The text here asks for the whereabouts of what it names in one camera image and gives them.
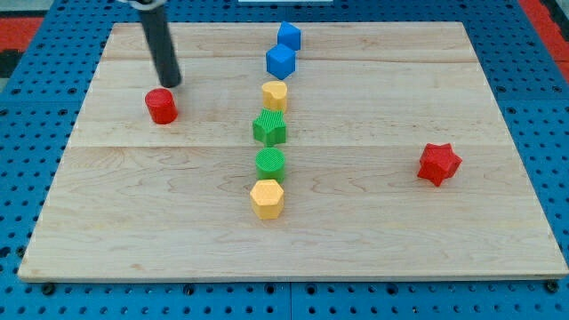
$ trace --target blue block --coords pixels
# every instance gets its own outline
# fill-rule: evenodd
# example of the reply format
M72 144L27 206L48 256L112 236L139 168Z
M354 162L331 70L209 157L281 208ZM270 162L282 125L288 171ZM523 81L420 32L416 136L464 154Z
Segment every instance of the blue block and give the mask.
M277 44L266 54L267 72L279 80L288 77L296 69L296 52L284 44Z
M301 49L301 30L283 21L276 35L276 42L297 51Z

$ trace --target yellow block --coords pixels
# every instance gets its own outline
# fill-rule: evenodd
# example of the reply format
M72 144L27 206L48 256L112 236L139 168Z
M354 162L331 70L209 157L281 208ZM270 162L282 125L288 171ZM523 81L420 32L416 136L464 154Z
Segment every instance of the yellow block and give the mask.
M259 180L251 193L252 210L259 219L276 219L285 207L285 191L276 180Z
M286 112L286 83L269 81L262 86L263 106L273 111Z

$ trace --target wood grain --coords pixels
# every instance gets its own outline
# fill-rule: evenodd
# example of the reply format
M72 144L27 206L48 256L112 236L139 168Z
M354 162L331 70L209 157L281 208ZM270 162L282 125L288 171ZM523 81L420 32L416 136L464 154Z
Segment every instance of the wood grain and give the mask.
M569 271L460 23L299 24L278 220L252 120L276 24L172 24L179 118L150 122L141 30L113 28L19 275L30 282L435 281ZM464 162L416 177L427 142Z

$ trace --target plastic block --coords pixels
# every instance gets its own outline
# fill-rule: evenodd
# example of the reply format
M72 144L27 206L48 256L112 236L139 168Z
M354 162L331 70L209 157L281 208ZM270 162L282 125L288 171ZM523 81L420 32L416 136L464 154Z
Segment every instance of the plastic block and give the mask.
M259 180L251 193L251 207L261 220L276 219L285 207L285 191L275 180Z
M276 180L282 183L285 179L285 154L277 148L264 148L255 158L258 180Z
M272 111L286 113L286 83L282 81L269 81L261 87L263 91L263 106Z
M452 178L462 159L455 155L450 143L442 146L428 143L421 156L418 177L429 179L437 187L444 179Z
M252 136L264 143L265 147L285 143L286 123L283 119L283 111L271 111L264 108L260 116L252 122Z
M288 77L296 69L296 52L284 44L277 44L266 54L267 72L279 80Z
M283 21L278 29L276 42L297 51L301 49L301 30L292 24Z
M144 98L152 121L157 124L169 124L178 116L174 97L168 89L154 89Z

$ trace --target green block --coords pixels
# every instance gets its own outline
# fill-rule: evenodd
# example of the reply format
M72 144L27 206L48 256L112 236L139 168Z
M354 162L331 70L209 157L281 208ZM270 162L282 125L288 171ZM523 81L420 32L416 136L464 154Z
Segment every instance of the green block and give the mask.
M285 154L277 148L264 148L255 158L257 179L282 183L285 179Z
M264 108L260 116L252 122L252 136L264 143L265 147L285 143L286 123L283 119L283 111L271 111Z

